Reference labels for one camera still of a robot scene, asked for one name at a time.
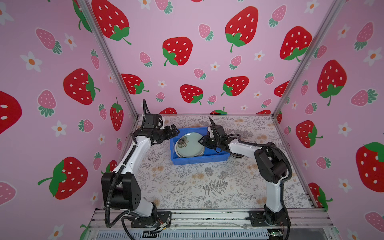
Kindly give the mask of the pale green flower plate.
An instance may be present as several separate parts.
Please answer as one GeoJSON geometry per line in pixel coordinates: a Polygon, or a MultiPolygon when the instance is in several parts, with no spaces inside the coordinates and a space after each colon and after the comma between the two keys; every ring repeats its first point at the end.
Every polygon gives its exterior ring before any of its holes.
{"type": "Polygon", "coordinates": [[[205,147],[199,143],[203,136],[199,133],[188,133],[177,140],[175,152],[180,158],[200,157],[205,153],[205,147]]]}

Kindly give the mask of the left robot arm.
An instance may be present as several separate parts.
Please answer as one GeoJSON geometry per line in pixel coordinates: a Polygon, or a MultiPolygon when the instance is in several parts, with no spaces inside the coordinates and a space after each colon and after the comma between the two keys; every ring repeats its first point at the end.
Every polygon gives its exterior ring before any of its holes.
{"type": "Polygon", "coordinates": [[[112,172],[104,173],[101,179],[108,228],[129,214],[151,222],[157,220],[156,204],[142,199],[135,174],[153,145],[170,140],[179,133],[175,125],[165,126],[161,115],[144,115],[141,127],[131,134],[132,142],[122,161],[112,172]]]}

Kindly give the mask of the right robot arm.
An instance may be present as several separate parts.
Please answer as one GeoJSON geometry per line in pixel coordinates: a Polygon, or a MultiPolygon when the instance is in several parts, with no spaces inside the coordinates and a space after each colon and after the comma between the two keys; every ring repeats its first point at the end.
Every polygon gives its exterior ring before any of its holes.
{"type": "Polygon", "coordinates": [[[199,143],[211,150],[219,149],[234,156],[253,158],[266,182],[266,223],[276,226],[289,218],[284,203],[284,183],[292,178],[292,167],[286,155],[274,143],[246,142],[239,134],[227,135],[221,125],[213,122],[208,127],[208,134],[203,136],[199,143]]]}

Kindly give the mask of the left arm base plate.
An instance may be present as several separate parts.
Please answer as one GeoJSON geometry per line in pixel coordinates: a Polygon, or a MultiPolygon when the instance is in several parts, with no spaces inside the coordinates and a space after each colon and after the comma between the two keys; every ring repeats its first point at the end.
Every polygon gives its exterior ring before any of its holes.
{"type": "Polygon", "coordinates": [[[131,221],[131,228],[158,228],[171,226],[172,212],[160,211],[153,213],[150,217],[138,217],[131,221]]]}

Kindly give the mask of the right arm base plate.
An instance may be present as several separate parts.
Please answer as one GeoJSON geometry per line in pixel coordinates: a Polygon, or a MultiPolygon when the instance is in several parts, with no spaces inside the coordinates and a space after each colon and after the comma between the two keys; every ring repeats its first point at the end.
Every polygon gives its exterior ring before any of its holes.
{"type": "Polygon", "coordinates": [[[246,220],[251,222],[252,227],[290,227],[291,221],[287,213],[281,210],[278,213],[265,211],[249,211],[246,220]]]}

